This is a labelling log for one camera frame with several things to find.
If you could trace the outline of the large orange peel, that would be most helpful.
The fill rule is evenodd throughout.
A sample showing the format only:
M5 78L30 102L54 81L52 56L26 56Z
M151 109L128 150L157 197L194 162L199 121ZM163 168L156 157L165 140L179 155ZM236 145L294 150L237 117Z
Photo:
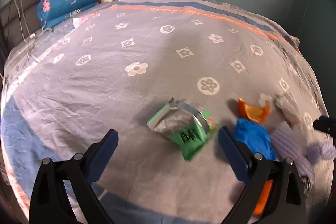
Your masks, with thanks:
M273 180L266 180L252 215L260 216L263 213L266 203L268 201L268 197L270 195L270 191L272 189L272 185Z

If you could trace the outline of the lavender paper cupcake liner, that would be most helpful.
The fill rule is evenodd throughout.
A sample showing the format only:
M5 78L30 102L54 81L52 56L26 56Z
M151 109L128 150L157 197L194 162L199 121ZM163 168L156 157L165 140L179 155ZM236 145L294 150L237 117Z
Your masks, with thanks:
M282 121L272 131L270 139L281 160L291 158L294 161L302 182L304 196L308 198L314 186L315 174L311 163L303 155L302 149L294 137L294 131L286 121Z

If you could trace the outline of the small orange peel piece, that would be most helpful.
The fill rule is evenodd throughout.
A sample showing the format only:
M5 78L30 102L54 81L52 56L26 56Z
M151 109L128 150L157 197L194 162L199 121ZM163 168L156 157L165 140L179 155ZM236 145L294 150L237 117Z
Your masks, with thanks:
M271 106L266 104L264 107L257 107L247 104L243 99L238 99L238 111L242 118L257 124L263 123L269 116Z

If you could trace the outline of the green snack wrapper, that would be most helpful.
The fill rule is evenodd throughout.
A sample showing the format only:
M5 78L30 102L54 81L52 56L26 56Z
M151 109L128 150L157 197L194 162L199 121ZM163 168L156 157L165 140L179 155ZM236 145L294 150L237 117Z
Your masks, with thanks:
M146 124L175 143L185 161L191 161L219 129L208 109L174 96Z

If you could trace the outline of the lavender crumpled wrapper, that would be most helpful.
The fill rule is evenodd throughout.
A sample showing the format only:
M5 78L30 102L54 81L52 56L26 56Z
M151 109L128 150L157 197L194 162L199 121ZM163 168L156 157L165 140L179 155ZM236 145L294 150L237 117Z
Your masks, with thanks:
M314 143L306 149L306 158L312 165L317 164L320 160L335 159L335 156L335 146L331 141Z

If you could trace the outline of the white crumpled paper wrapper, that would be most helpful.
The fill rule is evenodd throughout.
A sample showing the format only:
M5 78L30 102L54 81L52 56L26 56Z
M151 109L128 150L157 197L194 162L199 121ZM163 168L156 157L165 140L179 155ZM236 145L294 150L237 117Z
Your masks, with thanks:
M285 92L282 96L276 97L261 93L259 97L259 104L261 107L270 105L271 111L275 110L275 108L280 109L286 121L292 126L301 124L301 113L292 92Z

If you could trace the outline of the grey patterned bed sheet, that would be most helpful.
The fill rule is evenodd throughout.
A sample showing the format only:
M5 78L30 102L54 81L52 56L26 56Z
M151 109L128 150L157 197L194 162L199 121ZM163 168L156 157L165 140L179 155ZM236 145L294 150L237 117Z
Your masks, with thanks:
M234 127L236 101L292 92L301 148L329 137L312 123L326 114L310 64L279 24L203 0L102 4L14 48L1 103L9 183L28 214L44 158L68 160L118 132L119 144L93 189L116 223L220 223L242 184L216 137L192 161L147 121L173 96Z

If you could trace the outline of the floral cloth at bed corner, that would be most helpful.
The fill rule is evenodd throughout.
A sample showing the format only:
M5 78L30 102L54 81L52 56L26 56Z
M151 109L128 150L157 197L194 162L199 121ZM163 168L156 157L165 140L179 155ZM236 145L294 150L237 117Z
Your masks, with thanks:
M290 39L290 43L292 44L292 46L299 52L299 45L300 45L300 40L299 38L297 38L296 36L289 36Z

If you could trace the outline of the grey upholstered headboard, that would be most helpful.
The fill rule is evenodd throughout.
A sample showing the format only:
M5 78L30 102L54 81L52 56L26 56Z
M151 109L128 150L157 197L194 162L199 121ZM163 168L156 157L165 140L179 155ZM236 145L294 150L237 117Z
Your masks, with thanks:
M1 47L5 56L22 42L22 36L29 36L41 28L36 13L39 1L11 0L1 7Z

